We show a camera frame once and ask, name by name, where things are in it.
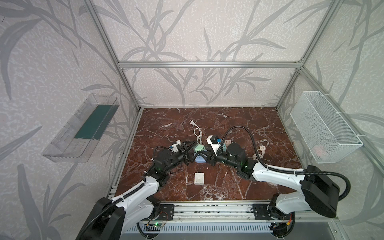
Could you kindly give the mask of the blue square power strip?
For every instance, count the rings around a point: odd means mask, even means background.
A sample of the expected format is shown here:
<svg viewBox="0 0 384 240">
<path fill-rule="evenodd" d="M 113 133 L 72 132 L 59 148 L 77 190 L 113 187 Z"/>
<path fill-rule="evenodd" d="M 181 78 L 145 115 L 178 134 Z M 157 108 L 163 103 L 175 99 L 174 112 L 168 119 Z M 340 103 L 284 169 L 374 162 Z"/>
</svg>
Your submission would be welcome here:
<svg viewBox="0 0 384 240">
<path fill-rule="evenodd" d="M 200 155 L 200 154 L 195 154 L 195 160 L 197 164 L 205 164 L 207 161 Z"/>
</svg>

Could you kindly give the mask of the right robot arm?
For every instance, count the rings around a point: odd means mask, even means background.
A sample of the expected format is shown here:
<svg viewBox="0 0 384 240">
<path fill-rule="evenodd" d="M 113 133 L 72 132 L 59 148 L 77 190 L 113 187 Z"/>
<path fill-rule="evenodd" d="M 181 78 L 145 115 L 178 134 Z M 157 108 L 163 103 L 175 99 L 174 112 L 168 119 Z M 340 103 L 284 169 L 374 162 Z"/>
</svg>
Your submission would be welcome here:
<svg viewBox="0 0 384 240">
<path fill-rule="evenodd" d="M 292 193 L 272 197 L 270 210 L 277 214 L 314 211 L 323 217 L 335 218 L 339 201 L 348 196 L 352 187 L 346 176 L 324 172 L 316 166 L 288 169 L 253 160 L 247 157 L 245 150 L 237 143 L 231 143 L 226 151 L 208 147 L 207 150 L 197 153 L 212 166 L 222 163 L 235 168 L 242 179 L 272 183 L 291 189 Z"/>
</svg>

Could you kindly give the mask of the pink round power strip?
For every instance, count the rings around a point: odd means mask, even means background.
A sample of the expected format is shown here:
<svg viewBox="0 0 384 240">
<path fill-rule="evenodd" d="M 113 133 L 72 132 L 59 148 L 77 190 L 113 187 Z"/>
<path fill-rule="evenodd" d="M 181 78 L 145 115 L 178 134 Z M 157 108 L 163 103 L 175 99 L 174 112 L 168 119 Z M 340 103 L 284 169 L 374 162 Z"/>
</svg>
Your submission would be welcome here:
<svg viewBox="0 0 384 240">
<path fill-rule="evenodd" d="M 224 140 L 224 144 L 225 144 L 225 146 L 229 146 L 231 143 L 232 143 L 231 140 Z"/>
</svg>

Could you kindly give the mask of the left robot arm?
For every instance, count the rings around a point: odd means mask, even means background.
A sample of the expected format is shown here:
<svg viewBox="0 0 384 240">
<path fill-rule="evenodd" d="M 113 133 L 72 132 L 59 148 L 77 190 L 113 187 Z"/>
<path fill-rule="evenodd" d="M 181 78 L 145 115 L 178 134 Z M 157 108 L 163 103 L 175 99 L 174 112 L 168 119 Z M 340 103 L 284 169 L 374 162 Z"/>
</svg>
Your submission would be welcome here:
<svg viewBox="0 0 384 240">
<path fill-rule="evenodd" d="M 154 151 L 151 167 L 143 179 L 128 191 L 97 201 L 80 229 L 78 240 L 118 240 L 139 221 L 157 216 L 160 202 L 153 195 L 166 185 L 170 171 L 180 164 L 193 161 L 196 141 L 179 142 Z"/>
</svg>

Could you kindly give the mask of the light green plug adapter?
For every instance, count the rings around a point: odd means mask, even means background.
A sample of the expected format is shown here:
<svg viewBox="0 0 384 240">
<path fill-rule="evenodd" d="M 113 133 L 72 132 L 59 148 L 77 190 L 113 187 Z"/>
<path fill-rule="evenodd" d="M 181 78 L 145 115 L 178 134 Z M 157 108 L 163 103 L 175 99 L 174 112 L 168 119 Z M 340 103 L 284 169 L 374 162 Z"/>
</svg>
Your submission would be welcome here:
<svg viewBox="0 0 384 240">
<path fill-rule="evenodd" d="M 194 147 L 194 152 L 195 153 L 198 153 L 200 151 L 204 151 L 205 150 L 205 146 L 204 145 L 201 145 L 201 144 L 197 144 L 195 147 Z"/>
</svg>

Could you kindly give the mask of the white plug adapter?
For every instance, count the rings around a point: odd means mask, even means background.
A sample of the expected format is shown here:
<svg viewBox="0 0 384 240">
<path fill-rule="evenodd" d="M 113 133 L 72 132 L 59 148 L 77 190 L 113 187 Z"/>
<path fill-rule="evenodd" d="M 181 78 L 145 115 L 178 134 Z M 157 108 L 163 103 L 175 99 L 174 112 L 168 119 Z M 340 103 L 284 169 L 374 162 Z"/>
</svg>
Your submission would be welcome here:
<svg viewBox="0 0 384 240">
<path fill-rule="evenodd" d="M 194 174 L 194 184 L 195 185 L 204 185 L 205 175 L 204 173 L 195 173 Z"/>
</svg>

